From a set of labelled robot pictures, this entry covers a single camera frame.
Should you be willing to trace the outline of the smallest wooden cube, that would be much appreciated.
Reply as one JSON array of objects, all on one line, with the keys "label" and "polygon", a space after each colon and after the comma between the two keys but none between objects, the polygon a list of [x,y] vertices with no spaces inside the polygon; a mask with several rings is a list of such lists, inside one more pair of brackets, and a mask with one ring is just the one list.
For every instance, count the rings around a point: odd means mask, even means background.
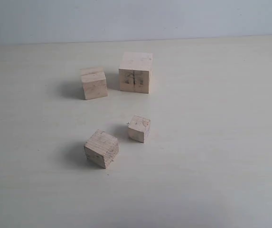
[{"label": "smallest wooden cube", "polygon": [[150,131],[150,119],[134,115],[128,125],[128,136],[145,143]]}]

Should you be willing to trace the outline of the third largest wooden cube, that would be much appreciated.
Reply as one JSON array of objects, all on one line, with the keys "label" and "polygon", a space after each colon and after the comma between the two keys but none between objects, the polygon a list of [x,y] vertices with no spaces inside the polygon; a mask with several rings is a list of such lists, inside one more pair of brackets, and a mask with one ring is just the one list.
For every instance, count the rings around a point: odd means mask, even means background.
[{"label": "third largest wooden cube", "polygon": [[107,169],[119,152],[119,141],[116,137],[98,129],[85,143],[84,152],[87,160]]}]

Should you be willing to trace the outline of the second largest wooden cube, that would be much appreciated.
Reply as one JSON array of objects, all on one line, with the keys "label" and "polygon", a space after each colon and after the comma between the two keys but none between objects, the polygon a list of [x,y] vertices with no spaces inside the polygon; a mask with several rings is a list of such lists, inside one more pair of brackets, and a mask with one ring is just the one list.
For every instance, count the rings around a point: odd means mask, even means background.
[{"label": "second largest wooden cube", "polygon": [[106,76],[102,67],[81,69],[81,81],[85,100],[108,96]]}]

